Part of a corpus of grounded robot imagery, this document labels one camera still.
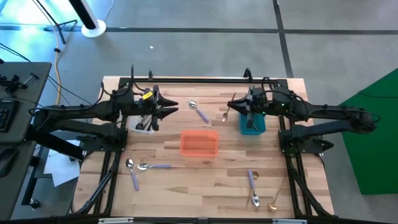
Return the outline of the grey desk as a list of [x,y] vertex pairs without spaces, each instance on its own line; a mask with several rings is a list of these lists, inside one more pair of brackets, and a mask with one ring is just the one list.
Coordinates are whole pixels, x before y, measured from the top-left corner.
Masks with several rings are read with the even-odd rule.
[[15,91],[15,99],[19,101],[9,131],[0,133],[0,153],[14,148],[17,155],[8,175],[0,177],[0,220],[11,218],[24,183],[35,142],[26,141],[25,134],[32,116],[29,109],[35,108],[43,92],[52,64],[50,62],[5,62],[0,64],[0,75],[12,78],[19,77],[20,82],[27,82],[26,89]]

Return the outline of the black tripod stand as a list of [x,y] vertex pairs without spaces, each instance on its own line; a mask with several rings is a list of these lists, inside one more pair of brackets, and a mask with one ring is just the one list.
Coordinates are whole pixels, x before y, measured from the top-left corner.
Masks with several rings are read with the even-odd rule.
[[48,20],[50,26],[53,28],[55,34],[57,37],[61,40],[62,44],[65,45],[67,41],[65,40],[65,37],[63,35],[63,30],[66,29],[67,25],[72,25],[70,27],[70,30],[73,30],[74,27],[77,25],[77,20],[70,20],[62,23],[58,23],[53,16],[46,10],[44,5],[39,1],[39,0],[32,0],[32,2],[36,5],[36,7],[39,9],[39,11],[44,15],[46,20]]

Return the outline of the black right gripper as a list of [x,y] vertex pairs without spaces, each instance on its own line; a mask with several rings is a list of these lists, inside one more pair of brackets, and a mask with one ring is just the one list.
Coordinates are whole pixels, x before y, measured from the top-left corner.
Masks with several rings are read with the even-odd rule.
[[265,107],[267,104],[267,96],[264,90],[261,87],[250,86],[248,95],[245,95],[239,99],[232,99],[228,102],[230,108],[236,110],[241,114],[247,115],[247,127],[254,127],[254,115],[256,113],[263,114],[264,110],[262,107]]

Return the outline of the white pedestal black pole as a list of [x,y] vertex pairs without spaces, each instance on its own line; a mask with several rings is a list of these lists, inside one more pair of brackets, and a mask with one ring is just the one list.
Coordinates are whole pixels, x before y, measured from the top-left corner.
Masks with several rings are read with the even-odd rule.
[[87,0],[68,0],[82,21],[81,33],[87,38],[99,37],[106,31],[106,24],[98,19]]

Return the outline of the white paper sheets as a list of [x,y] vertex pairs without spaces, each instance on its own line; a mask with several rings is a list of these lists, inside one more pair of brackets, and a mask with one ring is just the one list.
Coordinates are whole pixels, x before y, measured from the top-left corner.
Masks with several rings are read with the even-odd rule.
[[79,161],[71,161],[68,156],[50,149],[44,167],[44,174],[50,174],[54,186],[58,187],[59,185],[79,177]]

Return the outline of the teal plastic bin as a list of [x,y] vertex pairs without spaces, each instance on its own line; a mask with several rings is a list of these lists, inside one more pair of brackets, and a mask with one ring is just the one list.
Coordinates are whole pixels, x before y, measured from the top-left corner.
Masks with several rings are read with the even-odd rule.
[[247,116],[239,114],[239,130],[242,135],[260,135],[266,131],[265,117],[262,114],[254,115],[254,124],[258,128],[257,132],[254,127],[247,127]]

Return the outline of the black clamp tools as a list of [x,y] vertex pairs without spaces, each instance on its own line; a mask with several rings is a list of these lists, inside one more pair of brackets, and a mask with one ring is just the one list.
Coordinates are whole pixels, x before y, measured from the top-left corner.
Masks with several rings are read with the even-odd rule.
[[8,80],[7,77],[4,75],[0,75],[0,85],[6,88],[5,92],[8,95],[14,96],[14,93],[18,89],[28,88],[27,84],[33,79],[38,80],[39,77],[34,73],[30,73],[30,77],[25,82],[21,83],[19,81],[19,76],[17,76],[17,75],[13,75],[10,80]]

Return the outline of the orange plastic bin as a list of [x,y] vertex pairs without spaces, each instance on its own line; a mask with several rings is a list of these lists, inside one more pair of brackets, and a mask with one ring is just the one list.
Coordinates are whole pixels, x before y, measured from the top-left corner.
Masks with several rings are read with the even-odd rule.
[[180,153],[190,157],[215,157],[218,155],[218,133],[212,130],[183,130]]

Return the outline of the black metal table frame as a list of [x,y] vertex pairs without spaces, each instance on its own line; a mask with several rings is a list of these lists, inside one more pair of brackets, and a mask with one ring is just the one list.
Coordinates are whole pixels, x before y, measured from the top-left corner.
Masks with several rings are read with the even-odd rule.
[[[153,134],[130,131],[121,154],[114,187],[107,187],[101,208],[111,204],[114,217],[194,217],[194,218],[292,218],[294,208],[287,177],[285,157],[280,151],[278,132],[288,127],[287,120],[266,117],[266,131],[257,136],[242,135],[238,114],[229,110],[222,122],[227,102],[234,93],[243,97],[248,81],[239,78],[174,78],[159,80],[161,94],[178,102],[178,111],[160,122]],[[195,101],[210,120],[204,122],[189,107]],[[187,157],[180,153],[183,130],[212,130],[218,133],[218,155]],[[126,160],[134,161],[139,191],[133,185]],[[139,170],[140,163],[170,164],[169,169]],[[254,181],[260,206],[251,201],[248,170],[259,174]],[[282,180],[283,188],[276,200],[277,210],[268,209]]]

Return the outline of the clear plastic bin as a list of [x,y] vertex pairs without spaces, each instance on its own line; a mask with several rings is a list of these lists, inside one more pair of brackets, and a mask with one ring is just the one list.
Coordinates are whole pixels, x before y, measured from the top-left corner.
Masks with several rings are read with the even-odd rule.
[[130,116],[128,118],[129,120],[129,128],[131,131],[135,132],[135,133],[139,133],[139,134],[150,134],[153,135],[156,133],[156,131],[154,131],[150,124],[145,125],[145,128],[143,130],[141,129],[137,129],[136,126],[138,125],[138,123],[143,119],[142,116]]

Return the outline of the black keyboard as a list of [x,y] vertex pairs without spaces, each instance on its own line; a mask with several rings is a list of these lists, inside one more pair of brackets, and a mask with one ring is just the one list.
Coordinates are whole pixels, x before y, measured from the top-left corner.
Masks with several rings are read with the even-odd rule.
[[19,102],[16,100],[0,101],[0,133],[6,133],[16,115]]

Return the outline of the black diagonal bar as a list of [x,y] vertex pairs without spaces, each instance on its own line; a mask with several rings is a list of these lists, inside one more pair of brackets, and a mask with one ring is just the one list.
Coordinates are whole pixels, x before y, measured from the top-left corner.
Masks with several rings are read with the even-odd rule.
[[43,147],[57,151],[73,159],[83,160],[83,149],[50,133],[36,131],[32,125],[28,127],[25,139],[35,141]]

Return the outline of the white metal bracket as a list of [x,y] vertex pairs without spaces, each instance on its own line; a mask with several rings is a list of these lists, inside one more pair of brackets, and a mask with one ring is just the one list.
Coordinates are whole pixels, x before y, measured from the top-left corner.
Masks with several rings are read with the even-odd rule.
[[98,224],[133,224],[133,217],[109,217],[100,218]]
[[299,219],[278,218],[278,219],[273,219],[272,224],[308,224],[308,222],[306,220],[299,220]]

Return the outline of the green panel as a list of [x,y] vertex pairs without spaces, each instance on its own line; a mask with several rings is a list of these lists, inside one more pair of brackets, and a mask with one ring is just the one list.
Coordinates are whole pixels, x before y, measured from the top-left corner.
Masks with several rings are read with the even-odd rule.
[[342,104],[381,117],[370,134],[342,134],[360,192],[398,194],[398,68]]

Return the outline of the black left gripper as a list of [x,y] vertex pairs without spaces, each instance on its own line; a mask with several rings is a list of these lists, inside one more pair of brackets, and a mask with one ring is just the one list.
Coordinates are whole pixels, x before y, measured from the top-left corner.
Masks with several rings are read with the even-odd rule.
[[158,100],[159,100],[158,85],[154,85],[152,89],[146,88],[142,95],[142,99],[139,100],[140,109],[143,109],[145,111],[142,112],[141,115],[151,115],[150,125],[154,131],[159,130],[159,124],[158,124],[159,115],[161,119],[164,119],[168,115],[178,111],[178,108],[166,108],[171,106],[177,106],[178,102],[168,100],[166,98],[161,98],[160,106],[163,108],[160,110]]

